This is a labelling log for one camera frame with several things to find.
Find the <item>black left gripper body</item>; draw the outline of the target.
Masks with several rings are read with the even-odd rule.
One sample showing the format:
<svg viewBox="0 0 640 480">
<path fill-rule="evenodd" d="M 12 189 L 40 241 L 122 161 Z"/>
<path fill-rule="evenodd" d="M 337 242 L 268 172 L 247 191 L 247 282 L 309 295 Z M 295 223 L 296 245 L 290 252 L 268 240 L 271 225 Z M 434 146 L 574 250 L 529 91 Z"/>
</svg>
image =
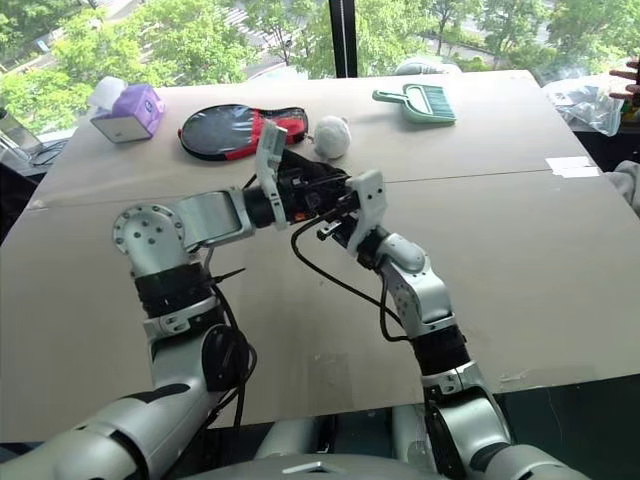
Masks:
<svg viewBox="0 0 640 480">
<path fill-rule="evenodd" d="M 280 167 L 277 188 L 289 224 L 313 218 L 319 202 L 313 199 L 313 184 L 324 176 L 321 168 Z"/>
</svg>

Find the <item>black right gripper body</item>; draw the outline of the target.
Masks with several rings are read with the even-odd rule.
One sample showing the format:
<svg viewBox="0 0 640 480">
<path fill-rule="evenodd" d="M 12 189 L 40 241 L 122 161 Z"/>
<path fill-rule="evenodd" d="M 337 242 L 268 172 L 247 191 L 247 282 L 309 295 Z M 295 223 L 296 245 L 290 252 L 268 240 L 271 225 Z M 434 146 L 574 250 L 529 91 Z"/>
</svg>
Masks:
<svg viewBox="0 0 640 480">
<path fill-rule="evenodd" d="M 336 220 L 339 226 L 335 231 L 335 241 L 344 249 L 357 249 L 356 229 L 359 221 L 360 201 L 354 192 L 341 197 L 336 206 Z"/>
</svg>

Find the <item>bystander hand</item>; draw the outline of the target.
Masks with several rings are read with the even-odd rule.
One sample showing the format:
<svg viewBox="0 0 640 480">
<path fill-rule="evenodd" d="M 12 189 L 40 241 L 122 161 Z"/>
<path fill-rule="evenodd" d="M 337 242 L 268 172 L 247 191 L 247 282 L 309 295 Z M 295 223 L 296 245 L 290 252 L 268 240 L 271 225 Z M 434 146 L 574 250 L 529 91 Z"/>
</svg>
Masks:
<svg viewBox="0 0 640 480">
<path fill-rule="evenodd" d="M 611 69 L 611 77 L 626 80 L 625 86 L 620 89 L 613 88 L 609 96 L 613 99 L 634 102 L 639 98 L 639 61 L 629 60 L 625 63 L 625 68 Z"/>
</svg>

